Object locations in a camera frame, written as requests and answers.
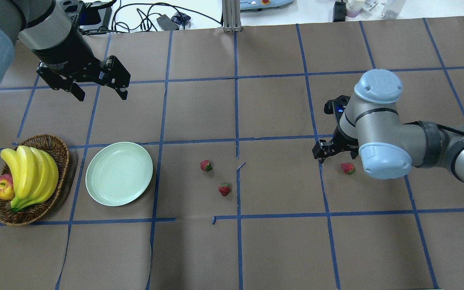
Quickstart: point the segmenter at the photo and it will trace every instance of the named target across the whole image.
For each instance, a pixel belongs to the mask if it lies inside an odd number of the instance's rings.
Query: wicker basket
[[[69,150],[64,141],[57,136],[48,134],[36,135],[24,140],[19,145],[34,147],[50,154],[53,160],[55,160],[55,163],[57,163],[59,171],[58,184],[55,192],[48,200],[27,206],[17,213],[6,209],[5,206],[8,201],[0,199],[0,222],[7,226],[24,226],[42,218],[58,200],[62,184],[64,183],[66,173],[68,171]],[[1,175],[6,173],[10,173],[10,169],[7,164],[3,167]]]

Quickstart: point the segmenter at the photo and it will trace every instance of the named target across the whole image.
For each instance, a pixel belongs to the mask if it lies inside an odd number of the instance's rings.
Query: metal post
[[[223,31],[241,31],[239,0],[222,0]]]

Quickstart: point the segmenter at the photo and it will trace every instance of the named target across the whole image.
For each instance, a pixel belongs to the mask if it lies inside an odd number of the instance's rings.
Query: power adapter
[[[336,1],[334,3],[334,13],[332,22],[345,21],[346,17],[346,3]]]
[[[160,28],[164,31],[177,31],[179,29],[178,25],[171,21],[169,17],[164,14],[161,17],[157,18],[157,23],[159,24]]]

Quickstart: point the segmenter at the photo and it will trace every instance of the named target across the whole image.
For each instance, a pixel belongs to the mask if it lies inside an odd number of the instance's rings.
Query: blue device
[[[268,8],[283,8],[293,4],[294,0],[241,0],[239,7],[242,11],[261,11]]]

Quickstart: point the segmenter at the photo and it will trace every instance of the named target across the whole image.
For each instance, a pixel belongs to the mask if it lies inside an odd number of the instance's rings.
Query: grid
[[[453,82],[451,81],[449,71],[451,70],[464,70],[464,66],[450,66],[447,67],[445,66],[442,56],[440,55],[440,51],[438,50],[438,47],[436,45],[435,39],[433,38],[433,35],[429,29],[429,25],[427,23],[426,19],[423,19],[423,23],[425,25],[425,28],[427,29],[427,33],[431,39],[431,42],[433,44],[433,47],[436,51],[436,55],[440,61],[441,67],[437,68],[405,68],[405,69],[393,69],[392,71],[394,72],[402,72],[402,71],[443,71],[447,81],[449,82],[449,85],[451,87],[451,90],[456,98],[456,101],[459,105],[460,110],[462,111],[462,114],[464,116],[464,107],[462,105],[462,101],[459,99],[458,94],[456,92],[456,89],[453,85]],[[359,22],[359,26],[366,44],[366,50],[368,51],[368,55],[370,57],[370,62],[372,64],[372,68],[376,68],[374,59],[372,57],[372,52],[370,50],[370,44],[368,41],[368,38],[366,36],[365,30],[363,28],[363,23]],[[235,142],[236,144],[236,157],[239,158],[240,155],[240,141],[256,141],[256,140],[282,140],[282,139],[314,139],[317,141],[319,138],[323,137],[332,137],[331,134],[319,134],[317,131],[317,126],[315,123],[315,114],[313,110],[313,103],[311,101],[311,88],[309,85],[309,76],[311,75],[332,75],[332,74],[356,74],[356,73],[363,73],[366,71],[337,71],[337,72],[308,72],[307,70],[307,64],[306,64],[306,57],[304,53],[304,46],[302,44],[302,36],[300,35],[300,26],[298,24],[295,25],[296,33],[298,35],[298,41],[299,41],[299,46],[300,46],[300,52],[302,55],[302,64],[304,67],[304,73],[295,73],[295,74],[272,74],[272,75],[238,75],[238,48],[237,48],[237,32],[234,32],[234,76],[230,77],[208,77],[208,78],[200,78],[200,79],[170,79],[169,78],[169,73],[170,73],[170,60],[171,60],[171,48],[172,48],[172,38],[173,38],[173,32],[170,32],[169,36],[169,47],[168,47],[168,60],[166,64],[166,77],[164,80],[156,80],[156,81],[131,81],[131,84],[146,84],[146,83],[164,83],[165,87],[165,92],[164,92],[164,104],[163,104],[163,109],[162,109],[162,126],[161,126],[161,131],[160,131],[160,140],[158,142],[148,142],[148,143],[138,143],[140,145],[158,145],[159,146],[159,156],[158,156],[158,162],[157,162],[157,171],[156,171],[156,185],[155,185],[155,196],[153,199],[153,216],[152,218],[144,218],[144,219],[116,219],[116,220],[73,220],[74,217],[74,212],[76,208],[76,200],[77,200],[77,195],[79,193],[79,187],[81,185],[81,178],[83,176],[83,168],[85,164],[85,158],[87,156],[87,151],[89,148],[93,147],[105,147],[110,144],[90,144],[89,139],[91,135],[91,128],[92,128],[92,123],[94,121],[94,114],[96,112],[96,107],[98,103],[98,96],[99,96],[99,91],[100,91],[100,86],[96,84],[82,84],[81,86],[97,86],[96,89],[96,95],[95,95],[95,100],[92,108],[92,114],[90,118],[90,122],[88,125],[88,132],[87,132],[87,138],[85,140],[84,145],[72,145],[69,148],[70,149],[83,149],[83,157],[81,159],[81,164],[80,164],[80,171],[79,171],[79,178],[76,182],[76,190],[74,194],[74,200],[72,202],[72,208],[70,211],[70,218],[69,220],[66,221],[48,221],[48,222],[36,222],[35,224],[65,224],[68,225],[68,243],[69,243],[69,236],[70,236],[70,230],[71,226],[73,224],[120,224],[120,223],[134,223],[134,222],[148,222],[151,223],[151,234],[150,234],[150,245],[151,245],[151,251],[153,252],[154,250],[154,236],[155,236],[155,225],[157,222],[173,222],[176,220],[175,217],[173,218],[158,218],[157,217],[157,202],[158,202],[158,193],[159,193],[159,186],[160,186],[160,168],[162,166],[162,150],[163,150],[163,145],[168,145],[168,144],[188,144],[188,143],[220,143],[220,142]],[[107,41],[107,46],[106,46],[106,52],[105,52],[105,57],[108,55],[109,51],[109,46],[111,42],[111,36],[109,35],[108,41]],[[308,103],[309,103],[309,111],[311,114],[311,122],[313,125],[313,135],[301,135],[301,136],[273,136],[273,137],[260,137],[260,138],[254,138],[254,137],[239,137],[239,130],[240,130],[240,124],[239,124],[239,107],[238,107],[238,80],[239,79],[256,79],[256,78],[270,78],[270,77],[305,77],[305,82],[306,82],[306,90],[307,90],[307,97],[308,97]],[[169,89],[169,83],[174,83],[174,82],[181,82],[181,81],[213,81],[213,80],[222,80],[222,79],[234,79],[234,102],[235,102],[235,107],[234,107],[234,115],[235,115],[235,138],[226,138],[226,139],[201,139],[201,140],[179,140],[179,141],[164,141],[164,125],[165,125],[165,120],[166,120],[166,101],[168,97],[168,89]],[[0,90],[26,90],[26,89],[31,89],[31,95],[29,97],[26,110],[24,112],[24,116],[22,118],[22,122],[19,128],[19,132],[17,134],[17,138],[21,136],[22,129],[24,127],[24,123],[26,122],[26,117],[28,114],[28,110],[31,104],[31,101],[33,99],[33,95],[37,89],[49,89],[48,87],[41,87],[37,86],[39,77],[35,79],[35,83],[33,87],[23,87],[23,88],[4,88]],[[352,211],[352,212],[332,212],[329,209],[328,206],[328,201],[327,201],[327,196],[326,196],[326,189],[324,186],[324,181],[323,178],[321,178],[321,189],[322,189],[322,195],[323,195],[323,200],[324,200],[324,206],[325,206],[325,212],[324,213],[280,213],[280,214],[255,214],[255,215],[243,215],[241,213],[241,168],[245,165],[243,163],[236,171],[236,183],[237,183],[237,215],[226,215],[226,216],[214,216],[212,219],[212,224],[215,224],[219,220],[237,220],[237,237],[238,237],[238,270],[239,270],[239,289],[243,289],[243,266],[242,266],[242,230],[241,230],[241,220],[242,219],[257,219],[257,218],[296,218],[296,217],[325,217],[327,218],[327,228],[328,228],[328,235],[329,235],[329,243],[330,243],[330,254],[332,257],[333,261],[333,271],[334,271],[334,276],[335,276],[335,282],[336,282],[336,288],[341,289],[341,282],[340,282],[340,271],[338,269],[337,265],[337,259],[336,259],[336,249],[335,249],[335,243],[334,243],[334,232],[333,232],[333,227],[331,223],[331,217],[338,217],[338,216],[371,216],[371,215],[401,215],[401,214],[406,214],[406,215],[414,215],[414,218],[416,220],[416,226],[418,228],[418,232],[420,234],[420,240],[422,242],[423,246],[423,251],[424,251],[424,256],[427,261],[427,266],[429,268],[429,274],[431,276],[431,281],[433,283],[434,288],[439,288],[437,279],[435,277],[433,265],[431,263],[431,259],[429,256],[429,251],[427,249],[427,242],[424,237],[422,225],[420,222],[420,217],[418,216],[419,213],[455,213],[455,212],[464,212],[464,208],[448,208],[448,209],[417,209],[416,204],[414,202],[414,196],[411,190],[411,185],[409,182],[409,179],[407,176],[405,176],[405,183],[407,186],[408,194],[409,194],[409,200],[411,202],[412,210],[399,210],[399,211]],[[323,176],[323,167],[320,164],[319,165],[319,173],[320,177]],[[62,272],[59,275],[56,289],[59,288],[59,285],[61,283],[61,277],[62,277]],[[148,290],[150,288],[150,279],[148,280],[146,289]]]

